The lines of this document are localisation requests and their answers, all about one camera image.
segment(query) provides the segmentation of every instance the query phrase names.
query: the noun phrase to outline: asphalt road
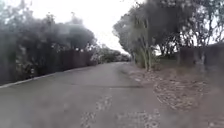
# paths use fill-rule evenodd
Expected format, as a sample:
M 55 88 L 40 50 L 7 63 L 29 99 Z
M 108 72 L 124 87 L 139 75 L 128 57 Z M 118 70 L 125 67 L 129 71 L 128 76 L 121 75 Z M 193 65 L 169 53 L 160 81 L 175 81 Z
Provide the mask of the asphalt road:
M 164 109 L 151 88 L 129 79 L 122 65 L 57 73 L 0 89 L 0 128 L 178 128 L 179 117 Z

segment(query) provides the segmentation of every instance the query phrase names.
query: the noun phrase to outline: sky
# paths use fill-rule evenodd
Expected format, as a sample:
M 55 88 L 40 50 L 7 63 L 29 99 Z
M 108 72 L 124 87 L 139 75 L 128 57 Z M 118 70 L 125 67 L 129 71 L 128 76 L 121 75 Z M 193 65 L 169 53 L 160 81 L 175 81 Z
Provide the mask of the sky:
M 6 0 L 6 2 L 16 5 L 20 0 Z M 74 12 L 95 34 L 98 43 L 123 51 L 118 43 L 119 39 L 112 33 L 113 25 L 133 5 L 135 0 L 32 0 L 31 9 L 37 18 L 44 18 L 50 12 L 55 15 L 57 22 L 69 21 L 71 12 Z

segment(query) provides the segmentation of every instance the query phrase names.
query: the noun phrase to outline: paved path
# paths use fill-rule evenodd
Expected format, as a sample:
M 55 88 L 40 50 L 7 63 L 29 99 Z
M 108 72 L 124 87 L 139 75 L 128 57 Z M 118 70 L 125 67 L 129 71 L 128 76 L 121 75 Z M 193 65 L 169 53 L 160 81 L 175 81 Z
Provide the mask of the paved path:
M 122 73 L 99 65 L 0 89 L 0 128 L 194 128 Z

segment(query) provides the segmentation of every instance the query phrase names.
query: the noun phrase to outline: foliage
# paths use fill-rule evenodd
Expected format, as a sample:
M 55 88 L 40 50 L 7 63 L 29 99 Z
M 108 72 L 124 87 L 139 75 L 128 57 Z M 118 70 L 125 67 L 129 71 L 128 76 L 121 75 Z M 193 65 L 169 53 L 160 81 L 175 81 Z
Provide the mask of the foliage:
M 156 53 L 173 56 L 184 46 L 222 42 L 223 10 L 222 0 L 147 0 L 121 17 L 114 34 L 148 70 L 156 64 Z
M 106 46 L 97 46 L 95 47 L 94 51 L 95 53 L 92 56 L 92 60 L 98 64 L 130 61 L 130 57 L 128 55 L 122 54 L 116 50 L 109 49 Z
M 56 23 L 48 14 L 35 19 L 24 1 L 0 2 L 0 82 L 12 82 L 91 65 L 93 33 L 74 15 Z

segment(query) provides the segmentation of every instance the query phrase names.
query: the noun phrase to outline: road edge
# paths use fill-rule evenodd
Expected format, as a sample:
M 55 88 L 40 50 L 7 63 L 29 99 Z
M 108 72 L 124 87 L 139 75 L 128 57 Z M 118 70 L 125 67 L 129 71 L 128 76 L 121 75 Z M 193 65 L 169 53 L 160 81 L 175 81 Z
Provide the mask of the road edge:
M 27 80 L 17 81 L 17 82 L 14 82 L 14 83 L 3 84 L 3 85 L 0 85 L 0 89 L 8 88 L 8 87 L 11 87 L 11 86 L 14 86 L 14 85 L 23 84 L 23 83 L 27 83 L 27 82 L 30 82 L 30 81 L 34 81 L 34 80 L 38 80 L 38 79 L 42 79 L 42 78 L 46 78 L 46 77 L 50 77 L 50 76 L 54 76 L 54 75 L 57 75 L 59 73 L 66 73 L 66 72 L 72 72 L 72 71 L 80 71 L 80 70 L 84 70 L 84 69 L 92 68 L 92 67 L 95 67 L 95 66 L 75 68 L 75 69 L 70 69 L 70 70 L 66 70 L 66 71 L 62 71 L 62 72 L 55 72 L 55 73 L 47 74 L 47 75 L 40 76 L 40 77 L 34 77 L 34 78 L 31 78 L 31 79 L 27 79 Z

